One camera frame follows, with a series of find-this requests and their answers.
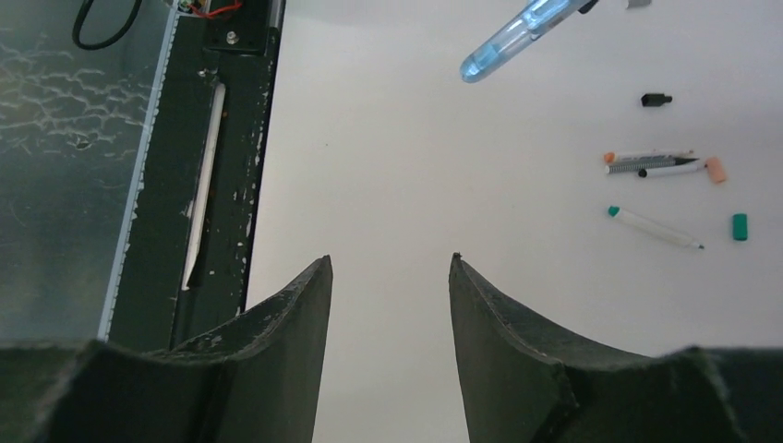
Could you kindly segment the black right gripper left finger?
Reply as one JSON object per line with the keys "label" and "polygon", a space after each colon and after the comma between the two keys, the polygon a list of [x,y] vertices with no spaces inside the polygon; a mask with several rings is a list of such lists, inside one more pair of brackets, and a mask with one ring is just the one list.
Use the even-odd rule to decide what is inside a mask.
{"label": "black right gripper left finger", "polygon": [[331,259],[170,351],[5,341],[5,442],[309,442],[331,310]]}

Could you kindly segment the light blue correction tape pen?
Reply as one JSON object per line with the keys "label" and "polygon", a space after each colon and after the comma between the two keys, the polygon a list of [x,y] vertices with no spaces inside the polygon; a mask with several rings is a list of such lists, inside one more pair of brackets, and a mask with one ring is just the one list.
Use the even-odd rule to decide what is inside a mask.
{"label": "light blue correction tape pen", "polygon": [[477,83],[493,74],[522,50],[539,40],[574,13],[587,14],[597,0],[536,0],[480,44],[462,62],[465,83]]}

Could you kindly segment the black pen cap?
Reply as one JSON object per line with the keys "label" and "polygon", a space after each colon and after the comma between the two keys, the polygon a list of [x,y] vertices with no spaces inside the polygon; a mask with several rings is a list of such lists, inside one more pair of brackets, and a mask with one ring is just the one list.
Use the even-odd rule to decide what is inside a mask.
{"label": "black pen cap", "polygon": [[643,107],[661,107],[673,102],[673,97],[666,93],[646,93],[640,98]]}

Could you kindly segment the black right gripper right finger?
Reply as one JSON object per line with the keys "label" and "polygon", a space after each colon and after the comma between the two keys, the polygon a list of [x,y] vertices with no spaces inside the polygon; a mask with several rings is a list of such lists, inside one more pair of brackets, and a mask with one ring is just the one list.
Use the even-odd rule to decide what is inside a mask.
{"label": "black right gripper right finger", "polygon": [[778,442],[782,352],[687,347],[659,357],[574,333],[459,254],[452,332],[473,442]]}

